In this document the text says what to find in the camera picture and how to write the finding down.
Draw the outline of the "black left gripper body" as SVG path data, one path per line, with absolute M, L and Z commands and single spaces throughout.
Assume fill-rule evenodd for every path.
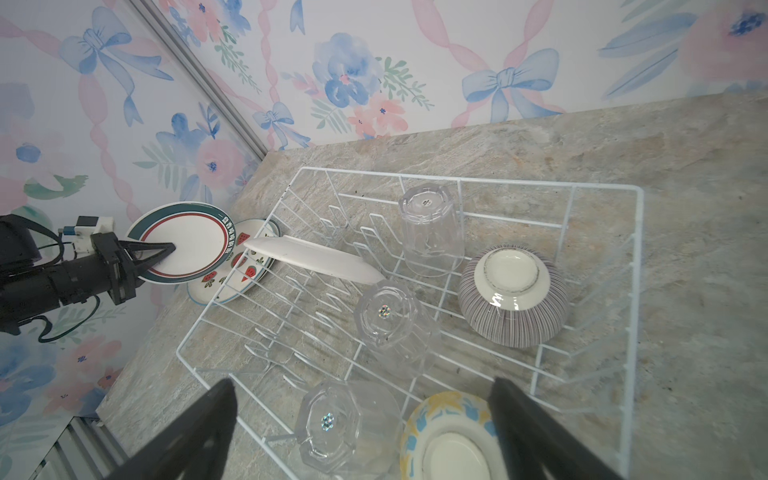
M 102 293 L 116 305 L 134 298 L 143 284 L 144 261 L 138 254 L 144 244 L 119 240 L 113 233 L 95 234 L 91 241 L 95 248 L 91 255 L 3 273 L 1 325 L 19 327 L 24 321 Z

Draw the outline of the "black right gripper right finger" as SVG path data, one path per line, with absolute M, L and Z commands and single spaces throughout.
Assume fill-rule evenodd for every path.
M 509 478 L 620 477 L 511 380 L 495 378 L 487 402 Z

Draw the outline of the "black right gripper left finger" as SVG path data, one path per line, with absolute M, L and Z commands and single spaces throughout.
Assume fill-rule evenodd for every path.
M 219 381 L 107 479 L 220 479 L 237 407 L 233 382 Z

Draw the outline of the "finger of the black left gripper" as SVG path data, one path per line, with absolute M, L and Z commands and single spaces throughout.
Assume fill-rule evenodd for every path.
M 164 261 L 175 250 L 171 242 L 142 242 L 135 240 L 119 240 L 117 242 L 118 265 L 117 278 L 120 281 L 144 281 L 144 277 L 157 264 Z

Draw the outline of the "watermelon pattern plate blue rim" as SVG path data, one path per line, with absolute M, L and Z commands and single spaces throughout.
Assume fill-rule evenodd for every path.
M 213 272 L 187 284 L 187 294 L 197 305 L 214 301 L 227 303 L 254 287 L 274 259 L 254 253 L 244 246 L 252 237 L 279 237 L 279 226 L 272 220 L 248 219 L 235 225 L 236 245 L 225 262 Z

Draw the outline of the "white plate dark underside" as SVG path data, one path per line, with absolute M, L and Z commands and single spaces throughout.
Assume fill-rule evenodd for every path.
M 373 285 L 385 279 L 379 270 L 357 255 L 288 235 L 252 237 L 243 246 L 294 267 L 342 280 Z

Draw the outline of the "clear faceted glass back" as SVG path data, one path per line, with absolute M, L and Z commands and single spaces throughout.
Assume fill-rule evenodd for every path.
M 406 265 L 419 276 L 441 277 L 464 260 L 463 230 L 453 196 L 445 186 L 426 183 L 398 201 Z

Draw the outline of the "clear faceted glass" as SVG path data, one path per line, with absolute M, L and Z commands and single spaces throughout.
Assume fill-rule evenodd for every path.
M 305 465 L 329 475 L 378 476 L 398 459 L 400 409 L 379 383 L 325 380 L 304 395 L 294 432 Z
M 378 363 L 401 379 L 414 379 L 437 361 L 439 322 L 407 287 L 383 280 L 368 289 L 354 311 L 358 338 Z
M 419 276 L 441 277 L 464 260 L 463 230 L 453 196 L 445 186 L 426 183 L 398 201 L 406 265 Z

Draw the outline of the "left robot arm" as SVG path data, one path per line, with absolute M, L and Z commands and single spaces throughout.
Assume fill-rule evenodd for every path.
M 41 344 L 73 333 L 86 316 L 58 334 L 47 314 L 106 293 L 118 306 L 136 296 L 143 277 L 176 250 L 171 242 L 121 240 L 111 217 L 80 216 L 57 233 L 16 214 L 1 217 L 1 331 L 12 336 L 33 321 Z

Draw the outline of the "blue yellow patterned bowl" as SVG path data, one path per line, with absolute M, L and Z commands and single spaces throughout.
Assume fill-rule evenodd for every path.
M 486 400 L 444 391 L 410 415 L 400 444 L 403 479 L 506 479 L 505 461 Z

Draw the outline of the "purple striped bowl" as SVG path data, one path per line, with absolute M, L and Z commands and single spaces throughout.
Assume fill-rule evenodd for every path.
M 458 304 L 483 338 L 522 349 L 555 337 L 569 316 L 564 276 L 539 252 L 502 244 L 472 258 L 462 272 Z

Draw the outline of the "clear faceted glass front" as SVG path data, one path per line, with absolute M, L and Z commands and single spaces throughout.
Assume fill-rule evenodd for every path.
M 378 476 L 398 459 L 400 409 L 379 383 L 325 380 L 304 395 L 294 432 L 305 465 L 329 475 Z

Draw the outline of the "clear faceted glass middle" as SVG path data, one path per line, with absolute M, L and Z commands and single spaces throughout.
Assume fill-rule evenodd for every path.
M 437 361 L 439 322 L 407 287 L 383 280 L 368 289 L 354 311 L 358 338 L 378 363 L 401 379 L 414 379 Z

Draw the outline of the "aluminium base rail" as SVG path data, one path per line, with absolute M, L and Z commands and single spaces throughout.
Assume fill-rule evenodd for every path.
M 73 417 L 29 479 L 106 479 L 128 458 L 101 419 Z

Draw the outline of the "left aluminium corner post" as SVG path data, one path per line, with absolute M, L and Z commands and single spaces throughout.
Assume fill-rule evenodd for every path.
M 251 129 L 246 119 L 220 88 L 220 85 L 207 71 L 200 60 L 194 55 L 182 37 L 174 30 L 161 10 L 153 1 L 128 0 L 128 4 L 139 15 L 144 23 L 154 32 L 172 54 L 172 57 L 183 67 L 187 75 L 205 93 L 223 118 L 232 126 L 239 138 L 248 146 L 261 161 L 268 151 L 264 143 Z

